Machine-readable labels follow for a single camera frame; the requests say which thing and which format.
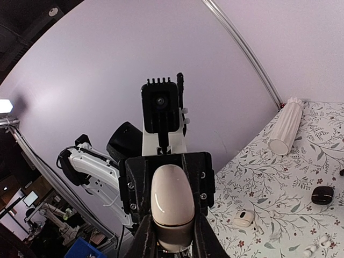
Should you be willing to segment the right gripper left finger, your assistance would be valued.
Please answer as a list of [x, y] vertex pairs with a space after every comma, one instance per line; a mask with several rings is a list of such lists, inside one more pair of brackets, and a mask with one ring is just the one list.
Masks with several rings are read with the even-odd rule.
[[144, 216], [124, 258], [157, 257], [157, 239], [154, 221], [150, 214]]

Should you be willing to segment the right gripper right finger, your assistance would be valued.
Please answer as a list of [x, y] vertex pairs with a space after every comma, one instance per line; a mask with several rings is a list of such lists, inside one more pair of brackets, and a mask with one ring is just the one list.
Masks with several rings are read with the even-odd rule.
[[230, 257], [220, 244], [206, 216], [201, 212], [195, 213], [192, 257]]

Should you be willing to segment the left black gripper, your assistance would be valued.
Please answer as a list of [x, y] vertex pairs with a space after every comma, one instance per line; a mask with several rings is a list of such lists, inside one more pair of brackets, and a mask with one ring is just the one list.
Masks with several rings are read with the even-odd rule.
[[208, 152], [131, 157], [119, 162], [120, 199], [134, 223], [188, 223], [214, 205], [215, 182]]

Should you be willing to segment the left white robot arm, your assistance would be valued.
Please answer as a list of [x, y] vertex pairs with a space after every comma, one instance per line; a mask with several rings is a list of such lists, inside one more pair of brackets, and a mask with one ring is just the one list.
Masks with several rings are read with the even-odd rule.
[[168, 133], [163, 154], [157, 133], [141, 131], [125, 122], [111, 136], [104, 154], [91, 145], [86, 134], [58, 156], [58, 163], [73, 185], [96, 196], [125, 226], [138, 226], [151, 212], [151, 181], [165, 164], [181, 167], [190, 183], [196, 213], [208, 214], [214, 205], [214, 171], [208, 152], [187, 152], [186, 122]]

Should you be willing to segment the cream earbud charging case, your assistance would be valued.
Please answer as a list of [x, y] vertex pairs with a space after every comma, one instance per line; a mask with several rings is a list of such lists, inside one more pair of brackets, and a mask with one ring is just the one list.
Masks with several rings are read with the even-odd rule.
[[192, 242], [195, 204], [181, 167], [166, 164], [157, 168], [152, 178], [150, 205], [160, 246], [172, 253], [186, 250]]

